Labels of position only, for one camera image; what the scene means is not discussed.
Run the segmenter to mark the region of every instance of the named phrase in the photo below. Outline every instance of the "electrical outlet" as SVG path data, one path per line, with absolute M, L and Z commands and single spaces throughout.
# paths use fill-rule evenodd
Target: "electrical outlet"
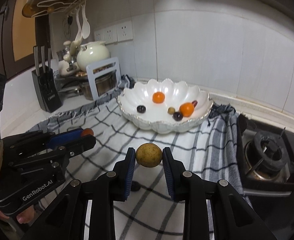
M 115 25 L 104 29 L 104 33 L 106 44 L 117 42 L 117 28 Z
M 117 39 L 118 41 L 128 41 L 134 38 L 133 24 L 131 21 L 117 24 Z
M 94 31 L 94 36 L 95 36 L 95 41 L 104 41 L 105 40 L 104 30 Z

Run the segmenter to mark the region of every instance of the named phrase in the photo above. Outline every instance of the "human hand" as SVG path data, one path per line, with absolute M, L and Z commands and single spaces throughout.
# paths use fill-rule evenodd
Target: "human hand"
M 26 224 L 34 219 L 34 215 L 35 215 L 34 206 L 30 206 L 29 208 L 27 208 L 26 210 L 18 214 L 16 219 L 18 223 Z M 9 217 L 4 215 L 3 212 L 0 211 L 0 220 L 6 221 L 8 219 Z

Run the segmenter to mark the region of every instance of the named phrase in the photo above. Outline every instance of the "white bowl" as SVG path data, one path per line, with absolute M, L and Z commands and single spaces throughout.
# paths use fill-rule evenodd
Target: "white bowl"
M 161 104 L 152 101 L 152 95 L 158 91 L 165 94 L 165 101 Z M 178 122 L 167 113 L 169 107 L 174 107 L 178 111 L 180 105 L 194 100 L 197 100 L 198 104 L 190 117 L 184 117 Z M 201 90 L 199 86 L 189 86 L 184 81 L 174 83 L 170 79 L 162 82 L 150 79 L 147 84 L 137 82 L 133 89 L 124 89 L 122 95 L 117 97 L 117 103 L 124 117 L 137 127 L 162 134 L 172 131 L 186 132 L 200 125 L 213 105 L 208 91 Z M 139 105 L 146 107 L 145 113 L 137 112 Z

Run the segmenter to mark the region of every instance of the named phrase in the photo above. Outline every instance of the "grid pattern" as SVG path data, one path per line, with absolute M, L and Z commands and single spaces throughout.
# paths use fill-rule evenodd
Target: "grid pattern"
M 186 133 L 162 135 L 140 130 L 126 120 L 115 98 L 104 105 L 93 103 L 50 118 L 33 129 L 45 127 L 50 132 L 59 133 L 78 127 L 92 128 L 97 143 L 93 149 L 70 159 L 66 183 L 42 199 L 40 205 L 43 208 L 48 206 L 72 179 L 82 182 L 97 179 L 124 159 L 128 147 L 137 149 L 146 142 L 153 142 L 161 149 L 170 147 L 173 157 L 182 161 L 186 169 L 214 182 L 227 179 L 243 195 L 235 155 L 236 118 L 232 111 L 206 120 Z M 128 201 L 114 204 L 116 238 L 181 239 L 184 202 L 175 203 L 170 199 L 162 165 L 150 169 L 136 163 L 133 180 L 142 188 L 131 192 Z M 209 221 L 213 238 L 210 212 Z

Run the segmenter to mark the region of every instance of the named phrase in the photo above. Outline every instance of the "black knife block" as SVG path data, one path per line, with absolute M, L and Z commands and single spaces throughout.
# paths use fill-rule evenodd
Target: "black knife block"
M 38 102 L 42 110 L 52 113 L 62 106 L 55 87 L 53 70 L 50 69 L 49 72 L 44 73 L 41 67 L 39 72 L 39 76 L 37 76 L 36 70 L 31 72 Z

